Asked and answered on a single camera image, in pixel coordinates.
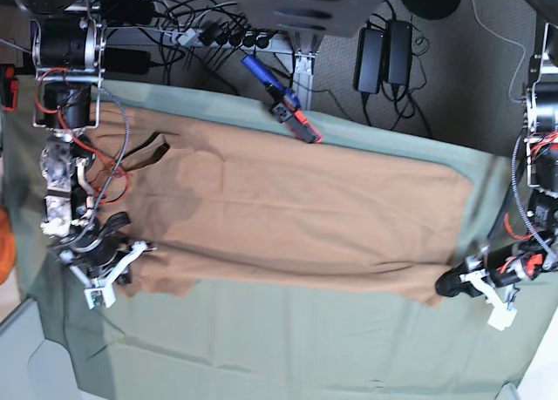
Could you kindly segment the robot arm with silver motor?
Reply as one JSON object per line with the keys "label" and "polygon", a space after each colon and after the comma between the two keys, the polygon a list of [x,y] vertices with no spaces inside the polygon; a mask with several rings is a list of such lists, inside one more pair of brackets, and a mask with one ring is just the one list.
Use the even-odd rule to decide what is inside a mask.
{"label": "robot arm with silver motor", "polygon": [[[459,268],[441,275],[436,283],[437,291],[445,297],[455,296],[460,292],[467,292],[470,296],[484,295],[487,303],[493,306],[487,324],[499,331],[509,328],[516,317],[514,298],[518,289],[515,283],[532,281],[542,273],[557,269],[557,78],[546,83],[541,82],[543,76],[557,76],[557,25],[537,21],[537,38],[540,44],[534,49],[529,84],[524,92],[526,121],[522,129],[525,132],[520,134],[514,145],[510,186],[487,239],[493,238],[491,236],[496,233],[500,223],[512,235],[507,214],[512,196],[529,230],[528,235],[514,237],[523,242],[504,247],[509,254],[503,260],[496,259],[496,252],[488,253],[487,248],[482,249],[479,254],[466,257]],[[262,84],[273,98],[280,98],[270,107],[272,117],[291,128],[302,141],[317,143],[321,136],[294,105],[294,95],[291,97],[287,89],[282,88],[281,83],[257,58],[247,56],[242,63],[258,80],[271,81]],[[521,138],[525,142],[526,156],[516,166]],[[519,182],[523,173],[526,175],[527,185],[533,190],[528,207],[522,204],[519,195]],[[82,241],[74,241],[84,243],[82,247],[72,248],[66,245],[54,249],[59,260],[71,265],[72,271],[85,284],[84,294],[89,308],[95,307],[96,300],[111,307],[115,302],[113,283],[129,272],[129,265],[141,254],[153,249],[149,243],[139,241],[119,254],[117,239],[115,250],[118,259],[110,261],[108,254],[100,256],[100,260],[108,261],[109,265],[109,272],[101,273],[105,278],[87,278],[84,272],[79,272],[75,262],[94,262],[93,250],[101,249],[101,244],[107,243],[108,238],[118,237],[114,234],[117,229],[130,222],[127,213],[117,214],[111,221],[112,223],[108,221],[105,224],[105,228],[101,228],[99,236],[91,237],[89,243],[85,235]],[[505,301],[499,298],[496,288],[506,288]]]}

